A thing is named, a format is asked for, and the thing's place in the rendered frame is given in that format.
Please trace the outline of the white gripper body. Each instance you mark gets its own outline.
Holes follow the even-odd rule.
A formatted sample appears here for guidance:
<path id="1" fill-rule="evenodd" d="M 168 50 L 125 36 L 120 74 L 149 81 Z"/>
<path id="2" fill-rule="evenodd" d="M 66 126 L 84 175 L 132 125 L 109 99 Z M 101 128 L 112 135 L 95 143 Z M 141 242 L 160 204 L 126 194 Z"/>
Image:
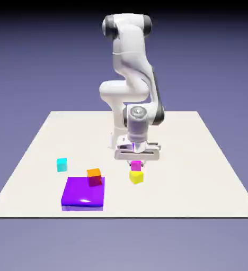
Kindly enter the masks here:
<path id="1" fill-rule="evenodd" d="M 117 160 L 159 160 L 161 145 L 148 144 L 143 152 L 134 152 L 127 146 L 122 145 L 117 148 L 114 153 L 114 158 Z"/>

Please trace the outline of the small yellow cube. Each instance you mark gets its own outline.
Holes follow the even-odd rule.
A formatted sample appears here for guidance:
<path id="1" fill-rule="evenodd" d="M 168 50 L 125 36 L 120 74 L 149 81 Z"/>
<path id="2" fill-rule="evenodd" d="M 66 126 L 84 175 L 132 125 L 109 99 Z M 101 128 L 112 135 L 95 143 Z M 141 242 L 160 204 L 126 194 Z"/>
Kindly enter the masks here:
<path id="1" fill-rule="evenodd" d="M 130 171 L 129 178 L 133 184 L 139 184 L 144 181 L 144 173 L 142 171 Z"/>

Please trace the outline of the small orange cube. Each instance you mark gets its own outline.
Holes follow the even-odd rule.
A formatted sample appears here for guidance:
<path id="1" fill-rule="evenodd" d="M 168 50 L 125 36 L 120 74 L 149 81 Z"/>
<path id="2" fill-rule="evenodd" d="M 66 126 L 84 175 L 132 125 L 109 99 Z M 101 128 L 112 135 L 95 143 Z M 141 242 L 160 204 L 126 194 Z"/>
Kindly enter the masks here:
<path id="1" fill-rule="evenodd" d="M 102 176 L 99 168 L 93 168 L 87 170 L 89 187 L 102 185 Z"/>

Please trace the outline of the small cyan cube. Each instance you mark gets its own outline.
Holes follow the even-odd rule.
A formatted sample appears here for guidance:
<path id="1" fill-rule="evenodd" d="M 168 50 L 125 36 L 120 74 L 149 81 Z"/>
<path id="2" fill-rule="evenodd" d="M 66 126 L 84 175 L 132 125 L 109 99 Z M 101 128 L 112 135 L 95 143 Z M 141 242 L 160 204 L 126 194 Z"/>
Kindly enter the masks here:
<path id="1" fill-rule="evenodd" d="M 57 172 L 67 171 L 67 158 L 58 158 L 57 159 Z"/>

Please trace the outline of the large purple box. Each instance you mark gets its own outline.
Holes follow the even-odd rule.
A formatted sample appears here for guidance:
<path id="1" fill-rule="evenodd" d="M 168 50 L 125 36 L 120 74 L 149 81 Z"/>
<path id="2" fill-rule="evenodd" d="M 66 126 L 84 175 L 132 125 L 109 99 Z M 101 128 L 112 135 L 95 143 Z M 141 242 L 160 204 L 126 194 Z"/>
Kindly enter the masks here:
<path id="1" fill-rule="evenodd" d="M 87 177 L 68 177 L 61 197 L 63 211 L 102 211 L 105 178 L 102 184 L 90 187 Z"/>

